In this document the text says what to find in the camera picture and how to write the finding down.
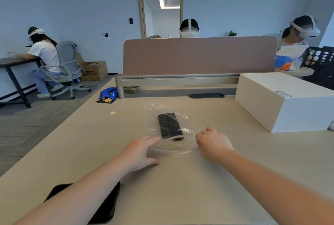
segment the clear plastic bag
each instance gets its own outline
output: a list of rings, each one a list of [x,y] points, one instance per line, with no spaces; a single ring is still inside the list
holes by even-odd
[[[155,104],[148,104],[146,108],[148,135],[162,137],[151,150],[177,155],[197,148],[194,129],[182,110]]]

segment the black plastic crate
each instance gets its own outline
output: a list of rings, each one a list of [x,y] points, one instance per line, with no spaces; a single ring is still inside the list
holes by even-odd
[[[334,47],[309,47],[302,67],[314,69],[314,74],[303,80],[334,90]]]

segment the white shoe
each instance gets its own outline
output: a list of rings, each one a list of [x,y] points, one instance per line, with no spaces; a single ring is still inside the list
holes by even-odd
[[[51,94],[50,94],[50,92],[48,92],[48,93],[46,93],[46,94],[39,93],[39,94],[37,94],[37,97],[39,97],[39,98],[51,97]]]
[[[63,87],[64,87],[64,85],[62,85],[62,84],[60,83],[60,84],[55,85],[50,91],[56,91],[56,90],[59,90],[59,89],[61,89],[61,88],[63,88]]]
[[[333,120],[332,123],[329,125],[329,129],[334,131],[334,120]]]

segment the blue pants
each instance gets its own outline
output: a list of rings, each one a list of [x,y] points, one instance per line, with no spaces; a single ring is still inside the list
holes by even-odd
[[[52,76],[61,76],[61,75],[64,75],[63,72],[55,73],[55,72],[50,72],[50,71],[49,71],[49,74],[52,75]],[[32,75],[32,78],[34,79],[34,83],[37,86],[38,92],[43,93],[43,94],[47,94],[49,91],[48,91],[48,89],[46,87],[46,83],[44,81],[44,78],[47,78],[49,76],[45,72],[43,72],[42,70],[40,70],[40,69],[31,71],[31,75]],[[59,83],[56,83],[56,82],[53,82],[53,81],[52,82],[48,82],[48,83],[51,86],[55,86],[56,84],[59,84]]]

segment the dark table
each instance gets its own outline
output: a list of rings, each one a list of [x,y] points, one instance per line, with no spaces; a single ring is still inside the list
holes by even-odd
[[[15,85],[15,88],[17,89],[20,97],[22,98],[23,102],[14,102],[14,101],[8,101],[8,102],[0,102],[0,105],[25,105],[27,108],[31,108],[31,105],[25,96],[19,82],[17,81],[11,67],[26,64],[29,62],[36,62],[38,66],[40,66],[40,58],[36,57],[35,59],[31,60],[22,60],[17,58],[2,58],[0,59],[0,68],[5,68],[10,79],[12,80],[13,84]]]

